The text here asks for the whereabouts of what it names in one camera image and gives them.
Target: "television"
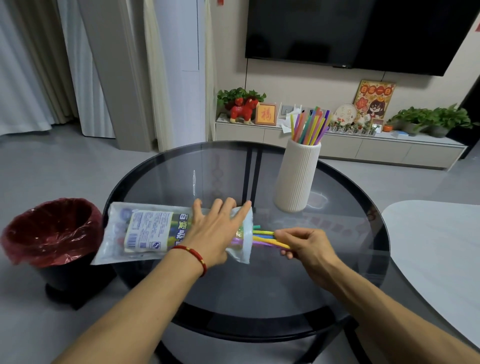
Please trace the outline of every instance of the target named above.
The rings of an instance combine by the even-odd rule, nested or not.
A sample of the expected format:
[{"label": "television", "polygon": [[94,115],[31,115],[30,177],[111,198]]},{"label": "television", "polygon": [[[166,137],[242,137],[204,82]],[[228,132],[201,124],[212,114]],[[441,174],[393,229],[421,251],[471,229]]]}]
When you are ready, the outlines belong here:
[{"label": "television", "polygon": [[246,58],[443,76],[478,0],[250,0]]}]

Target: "left hand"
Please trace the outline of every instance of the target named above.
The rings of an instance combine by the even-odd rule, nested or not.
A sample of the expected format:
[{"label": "left hand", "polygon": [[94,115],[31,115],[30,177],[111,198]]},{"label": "left hand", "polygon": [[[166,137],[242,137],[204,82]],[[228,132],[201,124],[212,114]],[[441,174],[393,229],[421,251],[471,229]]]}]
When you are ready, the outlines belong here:
[{"label": "left hand", "polygon": [[225,249],[245,220],[252,203],[245,202],[237,214],[230,218],[230,213],[236,206],[237,203],[231,197],[225,202],[218,198],[213,202],[207,216],[204,216],[202,201],[197,198],[193,203],[193,224],[182,245],[196,250],[204,259],[207,268],[225,263]]}]

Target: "drawer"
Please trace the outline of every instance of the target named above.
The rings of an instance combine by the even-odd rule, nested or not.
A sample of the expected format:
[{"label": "drawer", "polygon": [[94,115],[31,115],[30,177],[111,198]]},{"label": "drawer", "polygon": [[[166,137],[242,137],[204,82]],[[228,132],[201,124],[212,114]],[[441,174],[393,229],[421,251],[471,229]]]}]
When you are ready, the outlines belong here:
[{"label": "drawer", "polygon": [[411,143],[363,139],[355,159],[402,163],[411,147]]},{"label": "drawer", "polygon": [[362,139],[351,136],[325,134],[322,137],[320,158],[337,157],[354,159],[359,151]]},{"label": "drawer", "polygon": [[216,124],[216,140],[240,140],[263,143],[264,128],[255,128],[240,124]]},{"label": "drawer", "polygon": [[462,154],[463,148],[414,144],[402,163],[426,167],[449,168]]},{"label": "drawer", "polygon": [[288,140],[292,137],[292,134],[283,134],[283,131],[280,129],[265,129],[264,143],[271,144],[273,146],[281,146],[282,148],[287,147]]}]

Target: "curtain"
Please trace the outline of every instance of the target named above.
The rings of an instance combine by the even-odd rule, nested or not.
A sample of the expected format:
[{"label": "curtain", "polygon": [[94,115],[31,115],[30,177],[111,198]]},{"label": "curtain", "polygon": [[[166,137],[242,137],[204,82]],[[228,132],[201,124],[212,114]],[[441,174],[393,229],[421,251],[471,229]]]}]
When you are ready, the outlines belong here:
[{"label": "curtain", "polygon": [[155,133],[158,141],[158,150],[163,152],[173,147],[172,111],[168,96],[165,61],[154,0],[144,0],[144,24]]},{"label": "curtain", "polygon": [[58,0],[82,133],[115,138],[110,114],[76,0]]},{"label": "curtain", "polygon": [[45,100],[7,0],[0,0],[0,135],[51,129]]},{"label": "curtain", "polygon": [[7,0],[55,123],[78,118],[56,0]]},{"label": "curtain", "polygon": [[206,140],[215,140],[217,90],[215,48],[213,42],[210,1],[211,0],[205,0],[205,136]]}]

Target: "cartoon girl poster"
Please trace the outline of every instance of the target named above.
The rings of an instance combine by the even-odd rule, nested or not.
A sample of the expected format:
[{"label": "cartoon girl poster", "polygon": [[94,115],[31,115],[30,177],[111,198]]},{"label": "cartoon girl poster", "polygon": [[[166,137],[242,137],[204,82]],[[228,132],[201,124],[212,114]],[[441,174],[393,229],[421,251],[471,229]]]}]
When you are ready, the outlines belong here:
[{"label": "cartoon girl poster", "polygon": [[353,102],[358,112],[356,120],[365,115],[383,120],[395,85],[392,82],[362,80]]}]

